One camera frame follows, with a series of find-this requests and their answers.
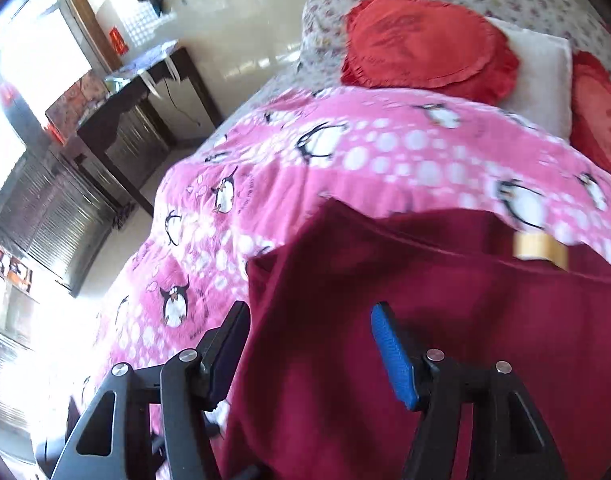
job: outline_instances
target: dark wooden table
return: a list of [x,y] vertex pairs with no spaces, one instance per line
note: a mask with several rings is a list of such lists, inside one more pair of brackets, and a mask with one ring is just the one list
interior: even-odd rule
[[[80,140],[90,149],[90,152],[100,163],[114,176],[121,186],[129,193],[129,195],[138,203],[150,216],[154,216],[154,207],[147,200],[139,189],[129,181],[125,174],[112,162],[107,155],[108,148],[116,141],[116,131],[118,129],[118,121],[121,114],[127,112],[141,104],[150,93],[150,89],[143,81],[139,70],[146,70],[152,77],[154,83],[158,83],[163,78],[173,79],[168,65],[165,63],[165,52],[158,49],[148,51],[135,60],[129,66],[122,68],[116,72],[116,77],[130,79],[119,92],[111,95],[90,117],[88,117],[77,129],[77,135]],[[181,80],[188,79],[205,107],[207,115],[214,124],[215,128],[223,123],[223,116],[219,111],[216,103],[212,99],[201,74],[196,69],[194,62],[189,57],[188,51],[184,47],[177,48],[171,54],[178,76]],[[153,62],[149,68],[143,67],[143,63]]]

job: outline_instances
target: beige wall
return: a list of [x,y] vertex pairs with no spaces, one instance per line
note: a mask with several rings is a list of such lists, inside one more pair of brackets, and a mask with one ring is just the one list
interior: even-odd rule
[[[117,26],[130,46],[130,60],[148,47],[180,39],[188,47],[224,114],[232,113],[282,66],[298,57],[301,12],[306,0],[165,0],[156,18],[136,0],[89,0],[101,28]],[[130,17],[141,12],[141,28]],[[184,107],[192,96],[173,95]]]

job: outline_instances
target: cable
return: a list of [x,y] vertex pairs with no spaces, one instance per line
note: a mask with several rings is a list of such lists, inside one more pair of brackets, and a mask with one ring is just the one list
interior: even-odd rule
[[196,124],[196,126],[200,128],[201,127],[200,122],[198,122],[196,119],[193,119],[187,112],[181,110],[178,106],[176,106],[174,99],[172,99],[172,94],[170,93],[170,87],[168,86],[168,80],[166,78],[163,78],[163,82],[165,83],[165,89],[168,91],[168,97],[170,98],[170,102],[172,103],[173,107],[175,107],[176,110],[180,111],[183,115],[185,115],[185,117],[187,117],[190,121],[192,121],[194,124]]

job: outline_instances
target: metal screw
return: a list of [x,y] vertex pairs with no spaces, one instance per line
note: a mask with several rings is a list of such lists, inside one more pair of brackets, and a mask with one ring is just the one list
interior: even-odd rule
[[507,361],[499,361],[497,363],[497,371],[502,374],[509,374],[512,371],[512,365]]
[[112,373],[117,377],[121,377],[121,375],[127,374],[129,368],[130,367],[126,363],[119,363],[118,365],[114,365],[114,368],[112,368]]
[[445,359],[445,354],[439,350],[438,348],[431,348],[428,350],[428,353],[426,353],[426,356],[428,356],[428,359],[430,361],[434,361],[434,362],[439,362],[442,361],[443,359]]
[[178,358],[183,361],[184,363],[189,363],[190,361],[194,361],[194,359],[196,359],[196,357],[198,356],[198,353],[196,353],[196,350],[194,350],[193,348],[188,348],[187,350],[184,350],[183,352],[181,352],[178,355]]

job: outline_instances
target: pink blanket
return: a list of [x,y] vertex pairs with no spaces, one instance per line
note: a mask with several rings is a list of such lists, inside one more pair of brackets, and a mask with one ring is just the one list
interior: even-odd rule
[[525,119],[420,90],[289,91],[163,179],[150,237],[98,318],[83,405],[112,364],[196,346],[248,299],[247,259],[331,196],[373,217],[489,210],[611,263],[611,176]]

